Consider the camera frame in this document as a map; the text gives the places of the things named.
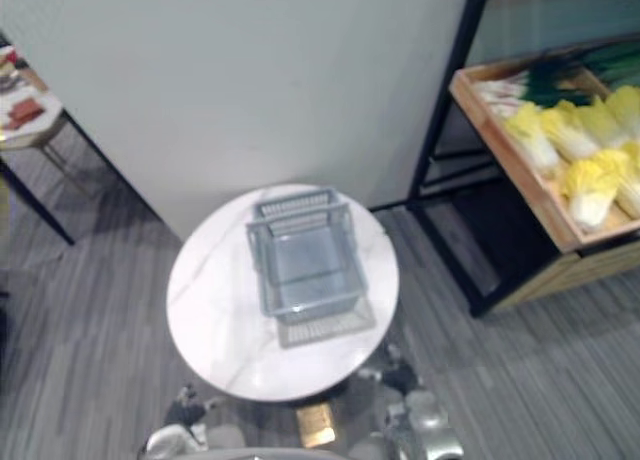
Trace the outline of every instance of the white marble tabletop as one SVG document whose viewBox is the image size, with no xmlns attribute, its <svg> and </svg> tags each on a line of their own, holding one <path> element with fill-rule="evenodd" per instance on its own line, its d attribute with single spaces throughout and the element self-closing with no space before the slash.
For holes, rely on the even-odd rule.
<svg viewBox="0 0 640 460">
<path fill-rule="evenodd" d="M 169 329 L 178 351 L 203 379 L 230 395 L 287 401 L 320 393 L 357 369 L 375 350 L 398 301 L 398 265 L 389 237 L 362 205 L 350 205 L 375 327 L 290 349 L 276 321 L 262 315 L 246 223 L 252 206 L 309 185 L 247 193 L 207 218 L 184 244 L 167 295 Z"/>
</svg>

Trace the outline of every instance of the marble table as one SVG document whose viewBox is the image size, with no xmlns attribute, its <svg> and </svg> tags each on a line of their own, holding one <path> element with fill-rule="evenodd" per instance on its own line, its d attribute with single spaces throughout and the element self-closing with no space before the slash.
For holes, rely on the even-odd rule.
<svg viewBox="0 0 640 460">
<path fill-rule="evenodd" d="M 262 315 L 246 228 L 259 200 L 313 188 L 280 185 L 247 193 L 208 217 L 187 239 L 169 280 L 167 316 L 178 351 L 204 380 L 256 401 L 320 393 L 349 376 L 384 337 L 398 301 L 398 265 L 384 228 L 349 203 L 375 327 L 284 349 L 276 321 Z"/>
</svg>

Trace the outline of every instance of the table leg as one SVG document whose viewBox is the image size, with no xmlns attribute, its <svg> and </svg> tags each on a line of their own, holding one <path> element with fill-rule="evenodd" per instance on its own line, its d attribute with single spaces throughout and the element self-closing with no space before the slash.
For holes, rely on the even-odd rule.
<svg viewBox="0 0 640 460">
<path fill-rule="evenodd" d="M 46 207 L 38 200 L 35 195 L 29 190 L 29 188 L 22 183 L 22 180 L 18 178 L 13 170 L 5 163 L 4 160 L 0 159 L 2 162 L 2 176 L 6 179 L 7 183 L 11 187 L 11 189 L 16 192 L 20 198 L 22 198 L 27 205 L 29 205 L 35 212 L 42 218 L 47 224 L 55 230 L 55 232 L 60 235 L 65 242 L 69 245 L 73 245 L 75 242 L 69 236 L 69 234 L 65 231 L 65 229 L 60 225 L 58 220 L 51 215 L 51 213 L 46 209 Z"/>
</svg>

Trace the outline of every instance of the gray striped carpet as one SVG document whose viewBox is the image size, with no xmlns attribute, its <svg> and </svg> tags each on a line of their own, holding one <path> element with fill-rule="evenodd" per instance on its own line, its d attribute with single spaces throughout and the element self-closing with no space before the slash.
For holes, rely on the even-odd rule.
<svg viewBox="0 0 640 460">
<path fill-rule="evenodd" d="M 4 155 L 78 242 L 66 246 L 11 198 L 0 457 L 130 459 L 181 385 L 215 394 L 167 330 L 180 242 L 70 127 L 54 142 L 91 198 L 38 152 Z M 401 268 L 389 335 L 448 410 L 466 458 L 640 458 L 638 271 L 471 320 L 413 218 L 379 218 Z M 372 428 L 380 395 L 355 379 L 336 394 L 334 450 Z M 291 405 L 230 400 L 214 417 L 239 424 L 252 445 L 298 445 Z"/>
</svg>

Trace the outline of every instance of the white wall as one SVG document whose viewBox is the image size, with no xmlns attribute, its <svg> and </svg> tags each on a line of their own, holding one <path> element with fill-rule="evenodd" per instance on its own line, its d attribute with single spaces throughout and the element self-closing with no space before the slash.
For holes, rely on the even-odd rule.
<svg viewBox="0 0 640 460">
<path fill-rule="evenodd" d="M 490 0 L 469 63 L 640 31 L 640 0 Z"/>
<path fill-rule="evenodd" d="M 251 188 L 406 196 L 463 0 L 2 0 L 2 25 L 185 238 Z"/>
</svg>

